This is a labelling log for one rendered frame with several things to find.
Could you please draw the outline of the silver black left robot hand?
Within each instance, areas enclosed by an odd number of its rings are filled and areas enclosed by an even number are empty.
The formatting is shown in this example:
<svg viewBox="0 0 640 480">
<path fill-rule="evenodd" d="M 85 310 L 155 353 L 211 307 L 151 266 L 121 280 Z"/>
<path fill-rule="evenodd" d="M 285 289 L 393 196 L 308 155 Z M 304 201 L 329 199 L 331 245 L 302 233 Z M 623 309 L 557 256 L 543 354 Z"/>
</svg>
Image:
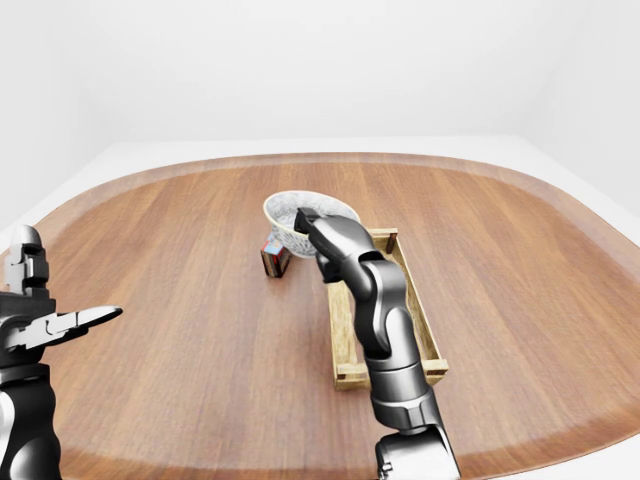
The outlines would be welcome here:
<svg viewBox="0 0 640 480">
<path fill-rule="evenodd" d="M 49 264 L 38 231 L 19 226 L 5 258 L 7 292 L 0 292 L 0 369 L 33 364 L 44 349 L 88 333 L 123 313 L 106 305 L 58 313 L 47 289 Z"/>
</svg>

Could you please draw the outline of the white patterned bowl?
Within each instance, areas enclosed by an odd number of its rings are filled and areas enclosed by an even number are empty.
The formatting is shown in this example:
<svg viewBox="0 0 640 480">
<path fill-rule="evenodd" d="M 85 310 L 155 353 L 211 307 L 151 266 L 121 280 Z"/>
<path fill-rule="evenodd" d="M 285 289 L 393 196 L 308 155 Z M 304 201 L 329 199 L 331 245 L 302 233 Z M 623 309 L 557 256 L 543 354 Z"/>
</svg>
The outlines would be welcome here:
<svg viewBox="0 0 640 480">
<path fill-rule="evenodd" d="M 299 207 L 315 210 L 321 216 L 341 215 L 359 221 L 356 211 L 341 200 L 322 193 L 306 190 L 281 191 L 269 196 L 263 204 L 274 237 L 293 255 L 313 258 L 315 247 L 306 234 L 294 230 Z"/>
</svg>

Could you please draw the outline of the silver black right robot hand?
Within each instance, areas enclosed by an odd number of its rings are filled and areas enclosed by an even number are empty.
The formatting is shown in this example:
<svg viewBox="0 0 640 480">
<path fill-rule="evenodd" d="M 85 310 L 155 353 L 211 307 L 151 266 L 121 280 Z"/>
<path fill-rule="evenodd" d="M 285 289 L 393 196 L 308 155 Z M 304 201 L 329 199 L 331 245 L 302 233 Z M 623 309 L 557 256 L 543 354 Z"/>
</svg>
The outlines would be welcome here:
<svg viewBox="0 0 640 480">
<path fill-rule="evenodd" d="M 316 248 L 316 262 L 325 283 L 343 280 L 356 297 L 371 294 L 371 280 L 360 264 L 362 255 L 382 259 L 368 231 L 358 222 L 340 215 L 320 216 L 315 210 L 299 207 L 294 229 L 308 235 Z"/>
</svg>

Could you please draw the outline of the wooden slat tray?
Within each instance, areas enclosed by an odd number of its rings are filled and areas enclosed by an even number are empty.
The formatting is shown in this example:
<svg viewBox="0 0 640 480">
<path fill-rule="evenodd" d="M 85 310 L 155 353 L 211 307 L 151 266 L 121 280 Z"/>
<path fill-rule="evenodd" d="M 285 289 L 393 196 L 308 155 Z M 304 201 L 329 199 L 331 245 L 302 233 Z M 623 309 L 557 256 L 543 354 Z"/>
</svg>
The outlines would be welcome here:
<svg viewBox="0 0 640 480">
<path fill-rule="evenodd" d="M 398 239 L 398 230 L 374 228 L 369 233 L 375 247 L 386 259 L 396 263 L 404 272 L 407 283 L 406 304 L 413 320 L 425 379 L 428 384 L 435 385 L 447 374 L 449 365 L 441 356 L 433 336 Z M 368 371 L 353 326 L 355 313 L 353 297 L 344 283 L 329 284 L 327 290 L 334 388 L 337 391 L 368 390 L 370 388 Z"/>
</svg>

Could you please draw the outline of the small printed food box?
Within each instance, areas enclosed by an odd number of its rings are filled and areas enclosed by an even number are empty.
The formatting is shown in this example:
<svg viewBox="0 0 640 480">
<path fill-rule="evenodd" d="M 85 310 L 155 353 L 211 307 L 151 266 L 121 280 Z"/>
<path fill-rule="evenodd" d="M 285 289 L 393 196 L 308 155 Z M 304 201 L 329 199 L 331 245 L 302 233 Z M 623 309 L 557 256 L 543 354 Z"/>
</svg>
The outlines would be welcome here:
<svg viewBox="0 0 640 480">
<path fill-rule="evenodd" d="M 270 277 L 281 278 L 292 258 L 291 252 L 271 233 L 260 253 L 265 273 Z"/>
</svg>

